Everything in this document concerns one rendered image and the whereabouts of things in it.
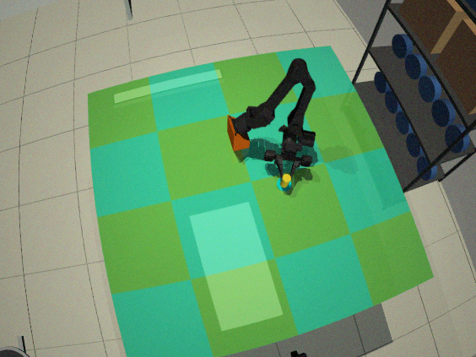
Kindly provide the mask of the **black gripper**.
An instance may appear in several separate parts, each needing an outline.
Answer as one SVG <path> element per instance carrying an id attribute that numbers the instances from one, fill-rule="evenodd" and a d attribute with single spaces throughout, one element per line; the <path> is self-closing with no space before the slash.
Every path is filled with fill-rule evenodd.
<path id="1" fill-rule="evenodd" d="M 282 141 L 282 146 L 284 142 L 289 142 L 289 143 L 295 143 L 297 144 L 296 141 L 290 140 L 290 139 L 284 139 Z M 281 175 L 281 179 L 283 176 L 283 160 L 288 160 L 288 161 L 294 161 L 294 164 L 292 165 L 290 177 L 292 179 L 293 174 L 295 173 L 296 168 L 300 166 L 305 166 L 305 167 L 310 167 L 312 163 L 312 157 L 310 155 L 302 155 L 301 157 L 295 157 L 296 152 L 289 152 L 289 151 L 284 151 L 281 154 L 276 154 L 275 150 L 269 150 L 267 149 L 264 155 L 264 160 L 265 161 L 270 161 L 272 162 L 274 159 L 274 164 L 277 165 L 279 168 L 279 172 Z"/>

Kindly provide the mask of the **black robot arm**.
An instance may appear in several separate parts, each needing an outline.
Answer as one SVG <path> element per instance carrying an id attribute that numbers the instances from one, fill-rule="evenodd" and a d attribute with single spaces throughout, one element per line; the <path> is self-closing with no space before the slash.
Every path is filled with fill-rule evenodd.
<path id="1" fill-rule="evenodd" d="M 297 150 L 301 151 L 302 146 L 311 148 L 314 146 L 316 132 L 303 130 L 303 124 L 305 112 L 316 87 L 308 73 L 306 61 L 303 59 L 295 58 L 288 69 L 287 75 L 266 102 L 258 106 L 249 105 L 246 112 L 236 119 L 231 119 L 231 121 L 235 132 L 243 135 L 246 135 L 252 128 L 267 127 L 268 124 L 270 126 L 270 122 L 275 118 L 274 110 L 281 103 L 281 100 L 284 99 L 293 86 L 301 83 L 304 87 L 301 90 L 296 107 L 288 115 L 288 126 L 283 125 L 279 129 L 279 132 L 283 133 L 283 140 L 290 139 L 298 142 L 297 144 L 284 142 L 281 153 L 284 151 L 297 153 Z"/>

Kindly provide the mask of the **yellow cylinder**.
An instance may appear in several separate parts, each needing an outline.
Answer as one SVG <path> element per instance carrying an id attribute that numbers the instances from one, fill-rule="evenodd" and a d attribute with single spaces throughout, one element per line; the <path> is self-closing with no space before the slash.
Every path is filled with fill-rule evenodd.
<path id="1" fill-rule="evenodd" d="M 286 188 L 286 187 L 289 185 L 290 180 L 291 180 L 290 175 L 285 174 L 285 175 L 283 175 L 283 177 L 282 177 L 282 179 L 281 179 L 279 185 L 280 185 L 282 188 Z"/>

